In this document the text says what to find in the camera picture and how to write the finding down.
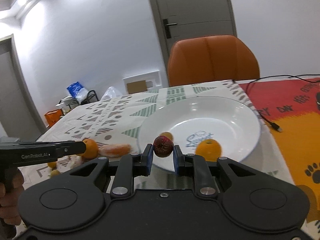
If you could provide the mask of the person's left hand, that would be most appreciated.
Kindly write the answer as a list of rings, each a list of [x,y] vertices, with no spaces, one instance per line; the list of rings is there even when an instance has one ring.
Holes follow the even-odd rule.
[[[1,218],[8,225],[20,225],[21,217],[18,213],[18,198],[24,191],[24,178],[20,170],[12,179],[12,188],[9,193],[6,192],[5,186],[1,183]]]

